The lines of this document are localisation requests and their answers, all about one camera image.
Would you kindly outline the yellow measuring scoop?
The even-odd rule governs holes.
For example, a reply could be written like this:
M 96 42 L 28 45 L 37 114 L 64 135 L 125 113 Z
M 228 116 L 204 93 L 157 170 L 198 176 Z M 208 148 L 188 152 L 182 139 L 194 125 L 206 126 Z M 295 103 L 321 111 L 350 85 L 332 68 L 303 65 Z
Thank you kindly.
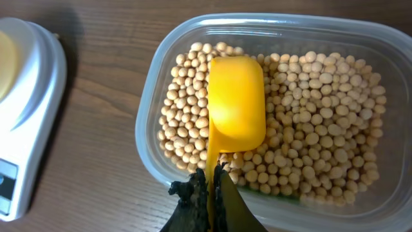
M 211 61 L 208 90 L 209 146 L 205 175 L 207 210 L 214 229 L 214 168 L 218 155 L 253 150 L 266 135 L 263 71 L 245 57 L 217 57 Z

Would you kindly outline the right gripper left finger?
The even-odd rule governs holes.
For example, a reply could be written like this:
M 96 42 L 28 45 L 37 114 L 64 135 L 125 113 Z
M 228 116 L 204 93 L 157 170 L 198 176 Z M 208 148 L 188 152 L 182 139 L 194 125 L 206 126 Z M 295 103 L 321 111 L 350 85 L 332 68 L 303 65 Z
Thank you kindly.
M 174 181 L 168 190 L 178 195 L 179 200 L 173 214 L 160 232 L 207 232 L 209 214 L 207 201 L 209 192 L 204 171 L 197 168 L 187 182 Z

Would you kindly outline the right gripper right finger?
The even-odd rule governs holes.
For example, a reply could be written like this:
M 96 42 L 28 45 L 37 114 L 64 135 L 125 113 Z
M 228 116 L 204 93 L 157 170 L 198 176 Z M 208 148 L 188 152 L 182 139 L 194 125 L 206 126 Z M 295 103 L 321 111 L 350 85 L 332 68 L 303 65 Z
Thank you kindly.
M 229 173 L 222 165 L 214 168 L 214 229 L 218 232 L 267 232 L 251 213 Z

